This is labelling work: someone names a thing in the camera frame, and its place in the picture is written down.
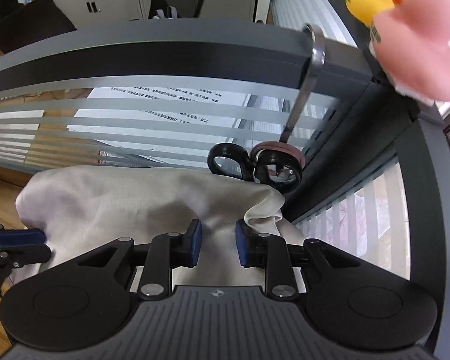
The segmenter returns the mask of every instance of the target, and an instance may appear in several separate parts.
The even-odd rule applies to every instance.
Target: pink rubber duck
[[[375,15],[370,50],[397,92],[450,102],[450,0],[393,0]]]

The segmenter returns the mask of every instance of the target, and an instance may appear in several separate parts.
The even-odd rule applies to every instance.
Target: scissors
[[[213,174],[251,182],[258,179],[261,184],[270,185],[281,193],[292,192],[300,185],[302,169],[305,167],[305,156],[287,142],[325,63],[325,37],[322,29],[313,24],[307,24],[303,31],[311,33],[312,57],[279,141],[262,142],[253,147],[250,154],[245,148],[235,143],[216,144],[210,149],[207,157],[208,168]],[[217,164],[217,157],[235,161],[240,167],[240,174],[228,171],[225,166]]]

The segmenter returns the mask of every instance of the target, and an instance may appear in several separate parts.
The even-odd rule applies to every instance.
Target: crosshair logo
[[[222,297],[223,295],[225,295],[225,292],[223,292],[221,289],[217,288],[216,290],[212,291],[210,294],[218,299],[219,297]]]

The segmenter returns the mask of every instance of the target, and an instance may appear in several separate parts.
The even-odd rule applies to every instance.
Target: folded fabric
[[[242,268],[235,223],[279,235],[284,197],[267,185],[175,168],[72,166],[35,175],[17,198],[22,222],[38,227],[53,251],[51,261],[13,271],[16,283],[118,237],[149,243],[156,235],[183,233],[192,219],[203,224],[195,268],[173,270],[173,283],[201,286],[263,285],[263,270]],[[289,243],[300,231],[280,221]],[[138,285],[138,271],[133,288]]]

